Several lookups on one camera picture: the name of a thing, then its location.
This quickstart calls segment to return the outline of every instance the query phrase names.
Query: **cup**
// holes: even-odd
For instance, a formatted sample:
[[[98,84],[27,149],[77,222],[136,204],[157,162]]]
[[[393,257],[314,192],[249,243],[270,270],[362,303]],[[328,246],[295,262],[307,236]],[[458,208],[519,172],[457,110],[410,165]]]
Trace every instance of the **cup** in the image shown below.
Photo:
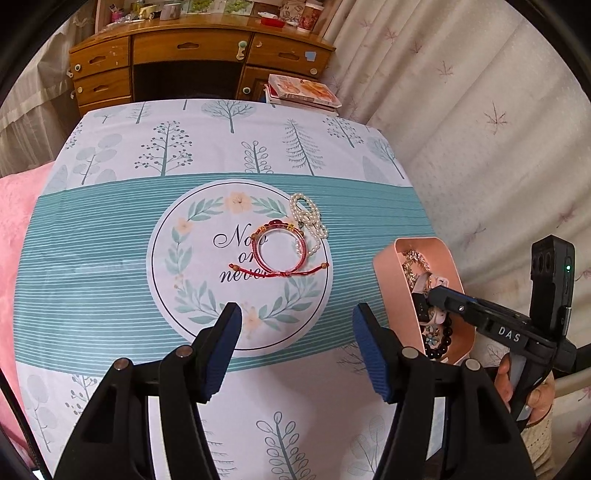
[[[314,30],[314,26],[320,18],[322,10],[324,10],[324,7],[306,2],[304,11],[301,13],[300,21],[297,24],[297,29],[304,32]]]

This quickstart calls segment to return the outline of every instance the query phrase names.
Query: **box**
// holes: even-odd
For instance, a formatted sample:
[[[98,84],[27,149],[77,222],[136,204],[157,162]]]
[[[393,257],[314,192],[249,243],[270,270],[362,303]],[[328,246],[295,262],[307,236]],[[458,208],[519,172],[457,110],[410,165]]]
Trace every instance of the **box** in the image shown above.
[[[452,254],[438,238],[398,238],[374,257],[374,271],[390,328],[396,333],[403,346],[412,346],[425,353],[413,299],[402,270],[402,264],[406,261],[404,253],[408,250],[422,253],[431,267],[431,272],[448,279],[449,288],[462,293],[464,289]],[[417,269],[416,273],[422,273],[422,271]],[[456,314],[450,314],[450,318],[453,329],[452,344],[443,359],[447,358],[449,363],[458,364],[472,350],[476,329]]]

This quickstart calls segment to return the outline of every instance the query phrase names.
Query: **book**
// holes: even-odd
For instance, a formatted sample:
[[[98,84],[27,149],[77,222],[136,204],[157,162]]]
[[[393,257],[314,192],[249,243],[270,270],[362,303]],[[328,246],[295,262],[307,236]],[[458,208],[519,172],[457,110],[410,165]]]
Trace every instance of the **book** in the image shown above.
[[[269,75],[269,85],[273,87],[281,100],[313,103],[332,109],[342,105],[324,83],[272,73]]]
[[[269,84],[265,85],[265,99],[267,103],[271,103],[273,105],[281,105],[281,106],[289,106],[292,108],[299,108],[300,110],[307,110],[309,112],[315,113],[322,113],[327,116],[339,116],[336,110],[334,109],[327,109],[327,108],[320,108],[317,105],[312,105],[310,103],[300,103],[300,102],[292,102],[290,100],[282,100],[280,99],[273,87]]]

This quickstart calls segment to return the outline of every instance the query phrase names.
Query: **pink cloth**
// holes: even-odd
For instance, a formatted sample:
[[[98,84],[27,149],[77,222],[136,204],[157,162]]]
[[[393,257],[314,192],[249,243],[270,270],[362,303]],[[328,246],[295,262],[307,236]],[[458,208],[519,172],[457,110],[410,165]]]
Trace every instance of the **pink cloth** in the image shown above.
[[[35,170],[0,178],[0,367],[21,402],[21,407],[12,333],[14,289],[31,214],[52,166],[53,163],[50,163]],[[1,393],[0,423],[11,440],[26,448],[18,423]]]

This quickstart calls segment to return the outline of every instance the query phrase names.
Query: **teal stripe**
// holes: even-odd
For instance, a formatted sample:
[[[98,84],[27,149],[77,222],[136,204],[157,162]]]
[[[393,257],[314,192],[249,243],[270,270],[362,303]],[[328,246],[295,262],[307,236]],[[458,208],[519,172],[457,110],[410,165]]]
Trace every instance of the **teal stripe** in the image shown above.
[[[302,191],[314,199],[329,229],[334,282],[328,305],[308,334],[272,355],[234,359],[230,370],[300,358],[353,341],[350,314],[359,301],[367,301],[385,321],[374,255],[399,236],[433,234],[413,189],[280,174],[134,179],[39,198],[17,278],[17,360],[102,376],[120,356],[148,362],[186,343],[150,295],[148,241],[161,215],[182,194],[237,177],[285,192]]]

